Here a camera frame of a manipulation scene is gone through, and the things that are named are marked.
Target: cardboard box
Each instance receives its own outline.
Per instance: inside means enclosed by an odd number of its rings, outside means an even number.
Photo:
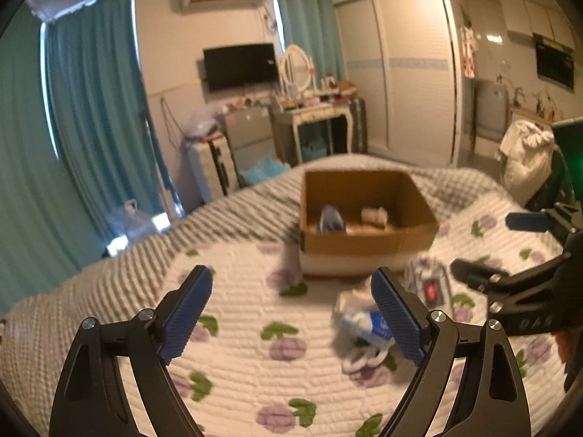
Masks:
[[[333,205],[347,233],[317,231]],[[386,229],[363,225],[363,207],[384,207]],[[396,170],[308,170],[300,205],[300,264],[306,276],[362,277],[377,267],[403,270],[433,243],[439,223],[407,173]]]

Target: hanging clothes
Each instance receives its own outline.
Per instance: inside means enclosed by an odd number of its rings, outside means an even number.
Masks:
[[[463,74],[467,78],[476,78],[476,69],[474,66],[474,53],[478,50],[477,40],[474,37],[473,30],[462,28],[462,57],[463,57]]]

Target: white vanity table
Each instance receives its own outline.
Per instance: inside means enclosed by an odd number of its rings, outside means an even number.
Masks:
[[[303,162],[301,153],[300,126],[307,123],[328,122],[328,143],[330,153],[333,153],[331,120],[343,116],[346,119],[346,151],[352,152],[352,132],[354,121],[351,110],[346,103],[320,103],[316,106],[296,108],[273,113],[273,131],[276,134],[276,144],[278,139],[282,139],[280,125],[291,126],[293,130],[294,149],[298,164]]]

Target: striped blanket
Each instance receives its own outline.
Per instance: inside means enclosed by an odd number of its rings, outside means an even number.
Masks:
[[[46,436],[62,364],[81,321],[127,320],[156,305],[179,252],[216,242],[296,243],[305,169],[404,169],[440,221],[481,195],[504,191],[472,169],[413,168],[364,155],[339,155],[303,165],[253,188],[205,205],[170,232],[85,268],[49,294],[20,301],[6,316],[0,378],[25,416]]]

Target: blue gripper pad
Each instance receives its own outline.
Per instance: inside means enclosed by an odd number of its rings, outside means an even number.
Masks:
[[[545,213],[509,213],[506,227],[521,232],[544,233],[551,229],[553,220]]]
[[[184,352],[206,302],[211,297],[213,276],[206,266],[196,266],[182,286],[160,302],[156,312],[162,321],[162,344],[158,356],[166,365]]]
[[[378,309],[395,337],[403,356],[419,367],[425,358],[426,351],[423,346],[423,329],[418,319],[425,317],[423,314],[424,311],[427,312],[427,308],[415,294],[406,292],[396,280],[390,281],[386,274],[390,273],[378,269],[372,275],[372,298],[377,303]],[[415,299],[419,302],[419,304],[410,305],[418,309],[418,313],[422,314],[421,317],[415,318],[413,316],[404,301],[404,296],[407,296],[410,302],[414,302]]]

